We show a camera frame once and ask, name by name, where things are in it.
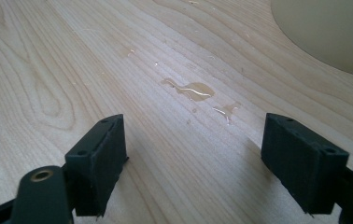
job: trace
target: wood grain pattern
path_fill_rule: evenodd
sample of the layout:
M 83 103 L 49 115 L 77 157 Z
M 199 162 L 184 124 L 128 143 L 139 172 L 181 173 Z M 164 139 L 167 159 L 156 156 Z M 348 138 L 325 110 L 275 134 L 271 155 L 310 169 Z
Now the wood grain pattern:
M 190 101 L 168 77 L 215 95 Z M 212 107 L 234 103 L 227 125 Z M 293 45 L 269 0 L 0 1 L 0 203 L 122 113 L 131 159 L 98 223 L 336 223 L 340 208 L 305 215 L 262 164 L 266 112 L 353 167 L 353 76 Z

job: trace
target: beige container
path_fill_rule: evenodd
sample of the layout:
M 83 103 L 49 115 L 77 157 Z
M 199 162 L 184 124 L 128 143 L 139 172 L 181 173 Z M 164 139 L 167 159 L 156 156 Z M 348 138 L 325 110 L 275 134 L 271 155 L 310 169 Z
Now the beige container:
M 353 0 L 272 0 L 272 10 L 297 46 L 353 74 Z

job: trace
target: small liquid drop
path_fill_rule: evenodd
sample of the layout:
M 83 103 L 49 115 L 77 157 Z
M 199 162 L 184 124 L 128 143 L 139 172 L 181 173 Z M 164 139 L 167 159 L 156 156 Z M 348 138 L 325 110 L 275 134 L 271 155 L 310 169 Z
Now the small liquid drop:
M 232 121 L 231 117 L 233 110 L 236 108 L 240 108 L 240 106 L 241 104 L 236 102 L 232 105 L 225 105 L 224 107 L 214 106 L 212 107 L 212 109 L 220 113 L 226 119 L 227 125 L 230 125 Z
M 200 82 L 192 82 L 186 86 L 178 86 L 173 79 L 168 77 L 162 81 L 162 84 L 168 84 L 172 88 L 176 88 L 177 93 L 185 94 L 190 100 L 196 102 L 206 100 L 215 94 L 211 88 Z

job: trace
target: light wood tabletop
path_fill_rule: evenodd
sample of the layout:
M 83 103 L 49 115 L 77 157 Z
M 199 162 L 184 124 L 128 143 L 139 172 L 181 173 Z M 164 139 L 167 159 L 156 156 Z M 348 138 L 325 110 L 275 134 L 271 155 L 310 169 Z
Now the light wood tabletop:
M 278 28 L 270 0 L 0 1 L 0 203 L 99 120 L 124 115 L 106 209 L 76 223 L 337 223 L 261 161 L 265 115 L 351 155 L 353 76 Z

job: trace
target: liquid puddle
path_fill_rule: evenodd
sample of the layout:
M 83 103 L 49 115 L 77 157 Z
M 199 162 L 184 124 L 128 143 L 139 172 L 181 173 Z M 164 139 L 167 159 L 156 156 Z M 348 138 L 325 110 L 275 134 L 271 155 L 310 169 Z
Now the liquid puddle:
M 236 102 L 232 105 L 225 105 L 224 107 L 214 106 L 212 109 L 220 113 L 226 119 L 227 125 L 230 125 L 233 110 L 240 108 L 240 106 L 241 104 Z
M 211 88 L 200 82 L 192 82 L 186 86 L 178 86 L 173 79 L 168 77 L 162 81 L 162 84 L 170 85 L 172 88 L 176 89 L 177 93 L 184 94 L 188 96 L 190 100 L 196 102 L 206 100 L 215 94 Z

